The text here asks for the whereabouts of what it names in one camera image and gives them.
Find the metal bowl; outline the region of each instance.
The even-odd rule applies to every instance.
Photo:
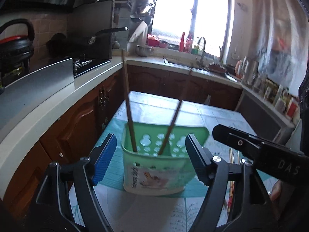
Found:
[[[135,53],[138,56],[142,56],[142,57],[148,57],[153,53],[153,48],[150,46],[140,46],[137,45],[136,49],[135,49]]]

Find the printed label on basket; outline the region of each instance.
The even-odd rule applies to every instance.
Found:
[[[128,184],[131,188],[164,190],[172,187],[171,183],[175,183],[179,170],[159,171],[128,166],[127,172]]]

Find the backsplash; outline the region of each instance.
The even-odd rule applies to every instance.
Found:
[[[0,15],[0,26],[18,18],[28,19],[34,26],[34,55],[30,59],[30,71],[43,68],[48,64],[49,60],[49,54],[45,44],[56,33],[66,35],[68,15],[46,12],[10,13]],[[15,24],[7,27],[0,35],[0,40],[15,35],[27,35],[27,26],[24,24]]]

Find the gas stove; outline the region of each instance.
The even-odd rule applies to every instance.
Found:
[[[73,58],[74,78],[108,63],[110,60]]]

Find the cabinet handle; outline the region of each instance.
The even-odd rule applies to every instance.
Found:
[[[102,86],[98,93],[98,104],[100,107],[106,106],[109,101],[109,97],[107,96],[104,86]]]

